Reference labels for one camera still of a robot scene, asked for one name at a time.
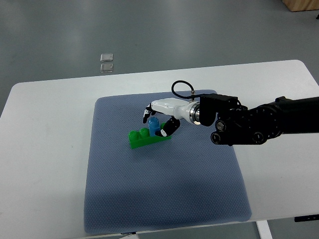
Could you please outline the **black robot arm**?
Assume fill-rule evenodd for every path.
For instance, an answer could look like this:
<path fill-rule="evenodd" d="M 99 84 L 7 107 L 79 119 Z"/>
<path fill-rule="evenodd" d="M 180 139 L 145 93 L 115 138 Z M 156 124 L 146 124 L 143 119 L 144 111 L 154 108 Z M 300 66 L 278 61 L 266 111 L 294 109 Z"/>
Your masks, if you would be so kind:
<path fill-rule="evenodd" d="M 281 134 L 317 133 L 319 99 L 279 97 L 249 109 L 237 97 L 201 94 L 197 118 L 203 126 L 215 125 L 214 144 L 260 145 Z"/>

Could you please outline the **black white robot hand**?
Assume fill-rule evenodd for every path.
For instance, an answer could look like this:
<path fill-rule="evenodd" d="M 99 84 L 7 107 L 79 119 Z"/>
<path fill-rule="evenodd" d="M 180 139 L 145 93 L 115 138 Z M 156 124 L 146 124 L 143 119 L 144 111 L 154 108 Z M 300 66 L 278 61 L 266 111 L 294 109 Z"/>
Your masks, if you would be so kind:
<path fill-rule="evenodd" d="M 143 123 L 146 123 L 148 118 L 155 113 L 170 116 L 170 119 L 164 126 L 160 130 L 155 131 L 156 136 L 168 137 L 179 128 L 180 119 L 186 120 L 191 124 L 200 125 L 199 106 L 199 102 L 188 102 L 176 98 L 155 100 L 146 106 Z"/>

